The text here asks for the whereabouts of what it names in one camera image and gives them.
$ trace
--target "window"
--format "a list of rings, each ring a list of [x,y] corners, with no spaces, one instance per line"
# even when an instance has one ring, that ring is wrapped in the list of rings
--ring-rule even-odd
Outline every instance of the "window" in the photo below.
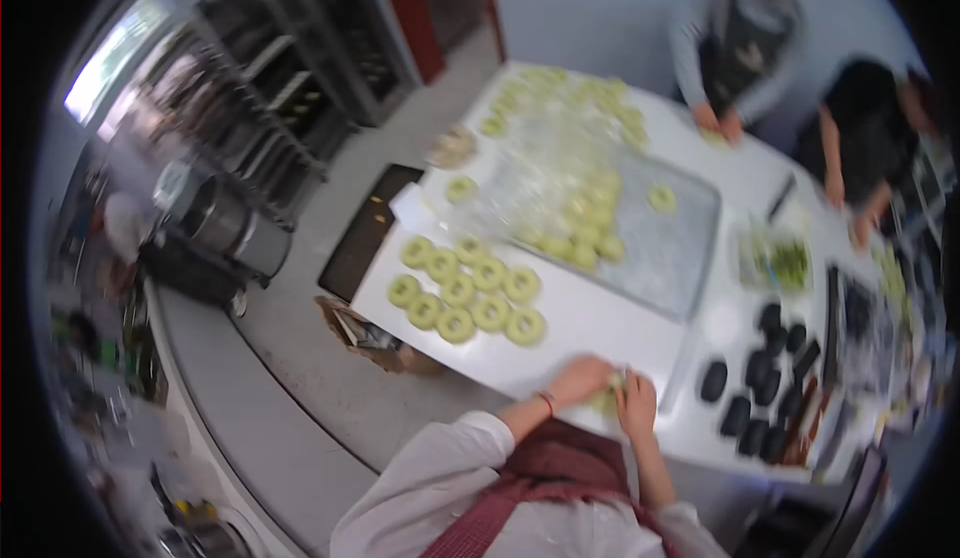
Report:
[[[113,25],[63,101],[80,124],[90,122],[127,61],[168,17],[170,12],[160,0],[136,0]]]

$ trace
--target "white countertop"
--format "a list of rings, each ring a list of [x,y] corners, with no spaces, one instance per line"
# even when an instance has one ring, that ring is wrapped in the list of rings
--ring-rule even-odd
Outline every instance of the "white countertop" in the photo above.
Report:
[[[508,62],[480,95],[462,124],[476,131],[487,115],[487,106],[505,77],[528,66]],[[627,300],[583,276],[520,248],[500,244],[491,251],[508,266],[525,264],[542,280],[542,291],[532,306],[542,313],[547,333],[534,347],[515,346],[503,335],[483,331],[462,345],[450,345],[435,330],[423,331],[407,321],[403,310],[387,300],[386,289],[400,274],[416,276],[425,290],[439,293],[438,285],[423,271],[412,271],[400,261],[403,244],[424,235],[436,244],[452,246],[453,238],[439,224],[408,230],[395,224],[366,272],[354,297],[354,311],[391,335],[435,360],[513,398],[525,398],[542,388],[569,357],[595,352],[616,365],[630,365],[651,378],[656,387],[658,411],[655,431],[660,448],[689,462],[778,480],[810,480],[801,468],[769,467],[759,458],[736,452],[736,441],[721,438],[720,420],[732,396],[744,386],[743,371],[750,351],[762,345],[754,322],[769,297],[744,290],[738,281],[734,234],[750,217],[763,219],[791,172],[797,186],[791,202],[802,206],[808,223],[806,238],[812,259],[814,291],[801,300],[782,300],[787,326],[802,320],[809,334],[823,344],[826,338],[827,265],[837,264],[864,282],[875,282],[879,271],[869,252],[857,253],[848,237],[848,213],[825,206],[819,185],[810,175],[765,143],[744,135],[734,149],[716,148],[703,141],[689,111],[671,100],[640,89],[631,89],[628,100],[640,108],[650,143],[647,153],[714,184],[722,204],[714,255],[708,263],[702,296],[687,323],[675,323],[638,303]],[[494,173],[496,141],[477,134],[477,156],[459,170],[428,168],[419,184],[428,204],[441,206],[451,177],[465,174],[479,185]],[[716,354],[726,358],[728,376],[724,395],[713,404],[699,399],[699,384],[706,364]],[[780,393],[790,383],[786,356]],[[820,362],[811,369],[819,372]],[[780,396],[771,404],[774,408]],[[751,417],[762,417],[753,408]],[[620,436],[616,417],[604,417],[579,407],[558,415],[584,429]],[[841,450],[838,456],[849,454]],[[826,480],[842,478],[846,468],[836,468]]]

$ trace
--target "stainless steel pot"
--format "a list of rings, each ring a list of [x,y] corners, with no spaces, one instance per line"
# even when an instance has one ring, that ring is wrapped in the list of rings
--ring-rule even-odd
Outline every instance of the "stainless steel pot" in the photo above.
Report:
[[[293,233],[263,214],[254,212],[243,239],[232,255],[238,263],[271,278],[280,272],[292,241]]]
[[[211,177],[199,186],[180,224],[191,240],[215,252],[229,253],[245,232],[251,212],[243,200]]]

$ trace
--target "woman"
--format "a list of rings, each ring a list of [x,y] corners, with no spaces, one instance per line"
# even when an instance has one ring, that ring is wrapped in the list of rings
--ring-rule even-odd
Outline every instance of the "woman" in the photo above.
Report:
[[[726,556],[677,501],[649,379],[628,371],[616,390],[642,507],[630,499],[618,442],[552,418],[607,389],[614,373],[582,355],[496,416],[428,424],[337,524],[331,556]]]
[[[670,29],[677,99],[735,144],[790,87],[803,40],[797,0],[687,0]]]
[[[823,184],[829,204],[858,212],[857,248],[910,177],[920,136],[942,137],[940,106],[930,79],[915,70],[901,79],[874,60],[850,60],[800,130],[794,160]]]

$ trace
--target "white long-sleeve shirt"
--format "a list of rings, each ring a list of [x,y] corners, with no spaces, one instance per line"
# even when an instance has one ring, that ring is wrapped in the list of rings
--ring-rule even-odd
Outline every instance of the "white long-sleeve shirt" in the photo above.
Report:
[[[507,425],[486,412],[452,424],[434,422],[406,444],[380,478],[337,524],[332,558],[416,557],[498,480],[495,469],[514,451]],[[693,506],[657,510],[663,534],[684,558],[727,556],[702,527]],[[523,502],[486,558],[664,556],[661,538],[640,526],[622,502]]]

